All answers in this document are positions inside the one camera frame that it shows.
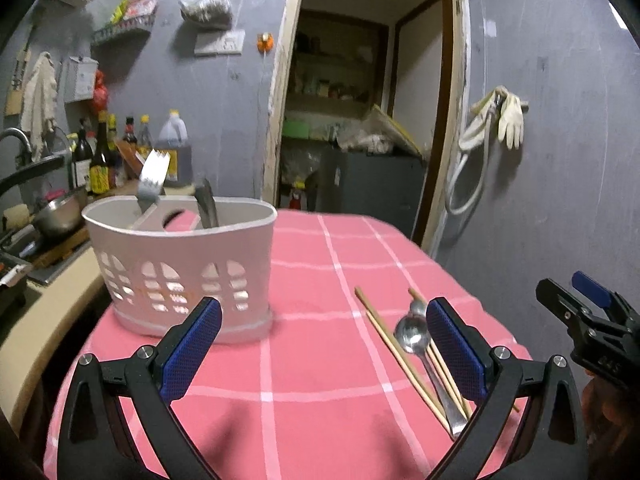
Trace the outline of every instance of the blue gripper pad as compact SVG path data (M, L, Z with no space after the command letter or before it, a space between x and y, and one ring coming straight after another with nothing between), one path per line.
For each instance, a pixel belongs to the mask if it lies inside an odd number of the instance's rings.
M611 306L610 290L592 280L581 270L574 272L571 278L571 286L586 298L589 298L594 305L605 310Z
M472 400L476 404L484 401L488 393L487 371L492 366L486 360L489 357L490 347L473 327L468 327L453 310L453 307L444 299L436 298L427 305L427 325L429 332L442 354L449 371L456 381L456 385L465 399ZM473 330L481 340L477 340ZM467 339L476 339L475 346L480 347L481 352L486 352L484 364Z
M189 317L183 322L191 326L175 345L169 357L160 363L161 383L160 396L167 404L180 399L187 392L193 377L196 375L204 356L222 326L222 307L213 298L203 298Z

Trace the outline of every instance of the bottle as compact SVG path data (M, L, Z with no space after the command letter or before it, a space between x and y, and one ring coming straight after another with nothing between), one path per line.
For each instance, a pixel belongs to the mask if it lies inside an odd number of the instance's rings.
M84 126L89 128L89 130L86 131L86 140L89 143L89 146L91 146L92 153L95 153L95 145L98 143L98 140L95 137L95 132L91 130L91 123L88 121L84 122Z
M137 144L136 134L133 131L133 117L127 117L127 124L124 127L124 139L125 142L130 144Z
M115 186L121 187L127 181L127 170L124 167L124 160L116 147L116 140L118 140L117 120L115 114L109 115L109 130L107 132L107 142L109 145L109 151L111 152L111 158L113 159L113 165L115 168Z
M140 117L140 132L138 133L138 153L146 160L146 156L151 152L151 134L149 133L149 116Z
M74 165L74 177L76 187L85 186L87 191L91 191L91 178L89 177L89 165L94 158L94 150L91 149L89 141L86 140L86 130L84 129L84 119L80 120L80 130L78 130L78 142L74 149L72 162Z
M187 127L180 118L178 110L169 112L169 120L162 127L154 148L170 156L169 171L164 181L166 186L188 186L193 182L191 144L187 137Z
M115 166L109 150L107 113L104 111L98 115L98 140L89 166L89 175L92 193L100 195L115 188Z
M109 115L109 129L107 131L107 143L112 152L116 151L116 140L118 139L118 129L116 114Z
M302 209L302 193L305 189L305 183L299 180L293 183L291 188L291 199L289 200L289 209Z

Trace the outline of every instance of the soy sauce bottle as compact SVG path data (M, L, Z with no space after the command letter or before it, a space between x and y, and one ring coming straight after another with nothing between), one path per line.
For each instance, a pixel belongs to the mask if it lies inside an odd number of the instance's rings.
M89 141L86 140L86 129L84 119L80 119L80 129L78 130L78 143L73 153L72 162L74 165L74 177L76 186L85 186L87 191L91 191L90 165L94 152Z
M136 139L136 134L134 133L133 128L133 117L127 117L127 124L124 127L124 139L125 142L129 144L136 145L138 140Z
M115 164L107 140L107 112L98 115L98 140L89 167L91 191L100 195L116 187Z

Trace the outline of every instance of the white glove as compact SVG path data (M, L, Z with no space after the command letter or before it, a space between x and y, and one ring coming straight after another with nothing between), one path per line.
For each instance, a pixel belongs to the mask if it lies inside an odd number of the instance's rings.
M507 97L502 103L498 123L498 141L502 142L505 138L507 148L511 149L513 146L516 150L524 138L524 118L520 98L511 92L507 92Z

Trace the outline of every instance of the pink tablecloth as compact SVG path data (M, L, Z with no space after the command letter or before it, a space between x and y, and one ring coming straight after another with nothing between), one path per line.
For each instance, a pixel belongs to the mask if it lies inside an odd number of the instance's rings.
M223 479L418 479L451 446L353 295L361 286L393 327L416 288L445 296L492 345L523 346L440 266L388 224L360 216L280 211L275 224L268 339L209 351L186 396L172 403ZM124 330L109 309L82 348L101 360L131 355L151 338ZM45 472L56 477L62 387L49 428ZM128 399L124 410L146 465L164 471ZM484 468L506 453L511 419Z

